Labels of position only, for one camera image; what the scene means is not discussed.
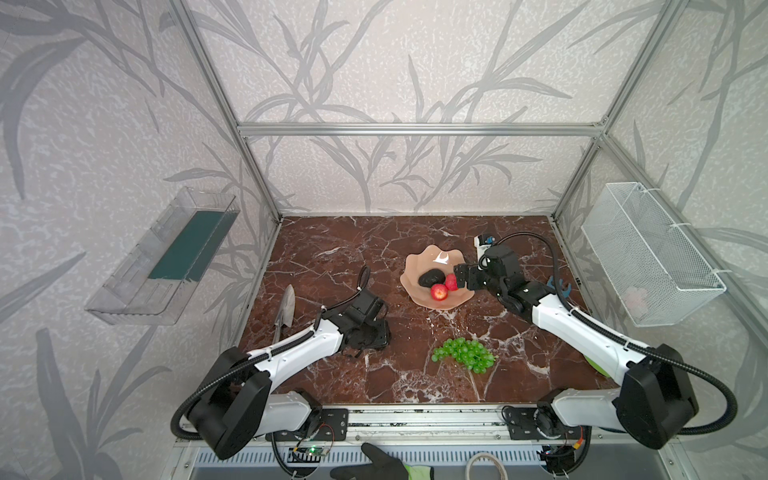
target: white cable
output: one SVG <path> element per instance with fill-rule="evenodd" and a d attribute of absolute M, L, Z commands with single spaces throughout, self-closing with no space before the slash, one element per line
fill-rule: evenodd
<path fill-rule="evenodd" d="M 496 458 L 495 455 L 491 455 L 490 453 L 486 452 L 480 452 L 472 456 L 472 458 L 469 459 L 469 462 L 467 462 L 467 468 L 464 470 L 464 478 L 465 480 L 472 480 L 469 478 L 469 470 L 472 468 L 472 465 L 475 464 L 479 459 L 484 458 L 486 460 L 490 460 L 494 465 L 496 465 L 496 468 L 498 469 L 499 475 L 502 476 L 501 480 L 509 480 L 509 477 L 507 476 L 507 470 L 504 468 L 504 464 L 501 460 Z"/>

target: gray wall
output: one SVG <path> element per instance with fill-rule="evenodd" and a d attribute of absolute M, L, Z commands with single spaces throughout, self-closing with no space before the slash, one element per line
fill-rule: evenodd
<path fill-rule="evenodd" d="M 273 232 L 165 2 L 0 2 L 0 478 L 156 478 Z M 86 313 L 182 186 L 242 213 L 175 326 Z"/>
<path fill-rule="evenodd" d="M 766 7 L 765 1 L 690 2 L 611 131 L 763 307 L 768 302 Z M 765 347 L 750 338 L 722 298 L 676 326 L 634 327 L 581 233 L 605 183 L 627 180 L 609 154 L 599 154 L 560 220 L 582 280 L 607 323 L 652 345 L 668 343 L 733 388 L 740 411 L 731 426 L 682 438 L 700 478 L 764 478 Z M 695 423 L 717 418 L 724 405 L 717 391 L 699 381 L 694 388 L 701 406 Z"/>
<path fill-rule="evenodd" d="M 188 3 L 241 122 L 589 123 L 663 2 Z M 251 138 L 297 214 L 551 212 L 587 141 Z"/>

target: white object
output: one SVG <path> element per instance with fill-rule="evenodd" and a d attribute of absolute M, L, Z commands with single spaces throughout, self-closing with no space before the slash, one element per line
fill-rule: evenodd
<path fill-rule="evenodd" d="M 433 260 L 435 263 L 442 263 L 443 265 L 448 265 L 448 252 L 440 252 L 438 254 L 437 258 Z"/>
<path fill-rule="evenodd" d="M 637 326 L 674 325 L 725 291 L 653 194 L 606 184 L 581 229 Z"/>
<path fill-rule="evenodd" d="M 270 345 L 267 348 L 255 349 L 248 352 L 248 358 L 251 359 L 262 353 L 270 355 L 269 359 L 255 365 L 259 370 L 269 372 L 270 380 L 272 381 L 270 393 L 304 367 L 312 365 L 317 360 L 326 356 L 331 356 L 339 351 L 343 337 L 342 334 L 339 333 L 339 327 L 334 325 L 330 320 L 322 319 L 317 326 L 315 336 L 311 339 L 294 346 L 286 352 L 272 356 L 272 351 L 274 351 L 275 348 L 299 339 L 311 330 L 312 327 L 309 327 L 295 335 L 280 340 L 278 343 Z"/>
<path fill-rule="evenodd" d="M 638 346 L 648 345 L 620 334 L 579 309 L 574 308 L 574 310 L 578 310 L 586 319 L 600 325 L 614 335 L 626 339 L 626 343 L 621 345 L 613 342 L 583 324 L 571 314 L 571 311 L 565 309 L 560 299 L 553 294 L 545 296 L 539 300 L 537 306 L 534 306 L 533 323 L 540 329 L 554 333 L 584 356 L 589 357 L 618 385 L 621 385 L 624 382 L 624 374 L 629 370 L 627 364 L 629 362 L 639 363 L 645 358 L 642 353 L 625 348 L 627 343 L 632 342 Z M 568 389 L 554 398 L 552 408 L 558 418 L 565 425 L 571 427 L 592 425 L 622 430 L 624 427 L 621 426 L 616 416 L 616 407 L 612 403 L 620 392 L 621 389 Z"/>
<path fill-rule="evenodd" d="M 568 389 L 552 400 L 552 408 L 560 421 L 569 427 L 590 425 L 623 431 L 612 403 L 620 393 L 621 389 Z"/>
<path fill-rule="evenodd" d="M 298 430 L 311 412 L 309 402 L 298 393 L 274 393 L 266 399 L 264 414 L 261 415 L 261 423 L 254 436 L 278 430 Z"/>
<path fill-rule="evenodd" d="M 480 236 L 478 235 L 475 237 L 475 249 L 478 252 L 478 263 L 480 262 L 480 259 L 482 258 L 483 253 L 489 248 L 491 248 L 492 245 L 489 245 L 487 243 L 480 244 Z"/>
<path fill-rule="evenodd" d="M 626 339 L 627 342 L 632 342 L 639 346 L 648 346 L 605 326 L 581 310 L 578 310 L 578 312 L 614 335 Z M 554 333 L 584 356 L 589 357 L 590 360 L 605 370 L 618 385 L 621 385 L 624 381 L 624 374 L 628 370 L 627 362 L 639 363 L 645 358 L 645 355 L 642 353 L 625 349 L 623 345 L 612 342 L 588 325 L 584 325 L 565 309 L 559 298 L 554 294 L 545 296 L 533 308 L 533 323 L 540 329 Z"/>
<path fill-rule="evenodd" d="M 491 463 L 496 466 L 498 474 L 501 476 L 500 480 L 509 480 L 509 477 L 507 476 L 507 469 L 504 468 L 502 461 L 496 458 L 495 455 L 491 455 L 490 453 L 485 452 L 476 453 L 472 456 L 472 458 L 469 459 L 469 462 L 467 462 L 467 468 L 464 469 L 464 478 L 466 480 L 472 480 L 472 478 L 469 476 L 469 471 L 472 469 L 472 466 L 475 464 L 475 462 L 481 459 L 490 460 Z"/>

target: clear plastic shelf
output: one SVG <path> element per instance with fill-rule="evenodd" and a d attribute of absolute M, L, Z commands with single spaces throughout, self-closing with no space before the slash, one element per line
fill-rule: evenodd
<path fill-rule="evenodd" d="M 174 325 L 239 212 L 232 194 L 182 188 L 85 309 L 111 325 Z"/>

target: brown marble surface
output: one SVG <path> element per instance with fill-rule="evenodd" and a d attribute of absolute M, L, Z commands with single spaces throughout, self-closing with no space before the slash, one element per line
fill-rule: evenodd
<path fill-rule="evenodd" d="M 557 245 L 546 217 L 301 217 L 286 218 L 259 295 L 240 341 L 250 350 L 269 345 L 283 291 L 296 290 L 293 327 L 306 328 L 320 305 L 352 291 L 360 267 L 371 267 L 368 288 L 389 305 L 392 342 L 358 359 L 336 354 L 288 379 L 277 390 L 304 388 L 321 403 L 535 402 L 556 388 L 610 388 L 584 357 L 556 336 L 508 313 L 487 292 L 477 292 L 454 310 L 439 312 L 410 301 L 399 277 L 406 256 L 430 243 L 459 249 L 476 260 L 474 235 L 532 231 Z M 551 258 L 532 237 L 508 241 L 520 256 L 527 278 L 546 282 Z M 561 275 L 571 283 L 571 299 L 583 303 L 568 265 Z M 476 338 L 499 361 L 483 375 L 459 368 L 453 359 L 434 363 L 432 350 L 448 338 Z"/>

